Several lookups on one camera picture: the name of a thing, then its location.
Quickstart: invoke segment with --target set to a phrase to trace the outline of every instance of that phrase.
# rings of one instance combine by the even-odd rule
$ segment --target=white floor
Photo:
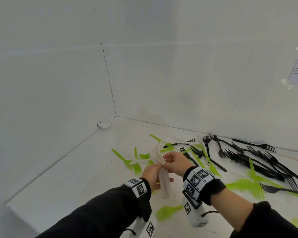
[[[11,207],[37,232],[43,232],[94,196],[134,177],[133,172],[125,168],[123,162],[111,149],[115,149],[126,159],[131,159],[134,147],[137,147],[138,154],[147,154],[152,145],[157,144],[157,141],[149,134],[166,142],[173,141],[170,134],[188,140],[197,135],[192,131],[115,117],[112,128],[100,129],[28,185],[7,206]],[[222,144],[222,147],[229,148],[226,144]],[[219,170],[224,183],[248,177],[247,168],[231,163],[229,159],[222,159],[217,153],[218,146],[212,141],[210,156],[228,171],[224,173]],[[298,174],[297,152],[277,149],[276,158]],[[155,192],[151,198],[153,214],[165,205],[181,204],[182,179],[174,174],[170,176],[175,178],[172,184],[172,196],[167,200],[162,200],[160,193]],[[280,184],[289,187],[287,183],[281,182]],[[238,194],[251,202],[259,202],[247,192],[238,192]],[[297,197],[286,192],[264,194],[265,200],[268,200],[271,206],[286,219],[298,218]],[[207,205],[204,206],[207,211],[214,209]],[[185,211],[178,211],[172,218],[158,223],[156,237],[229,237],[233,228],[219,214],[210,214],[209,219],[207,226],[194,229],[189,225]]]

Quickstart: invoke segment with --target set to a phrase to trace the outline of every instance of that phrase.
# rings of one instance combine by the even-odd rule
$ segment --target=right hand
[[[169,152],[163,158],[166,160],[163,168],[169,170],[169,173],[173,172],[181,177],[184,176],[188,168],[195,166],[180,152]]]

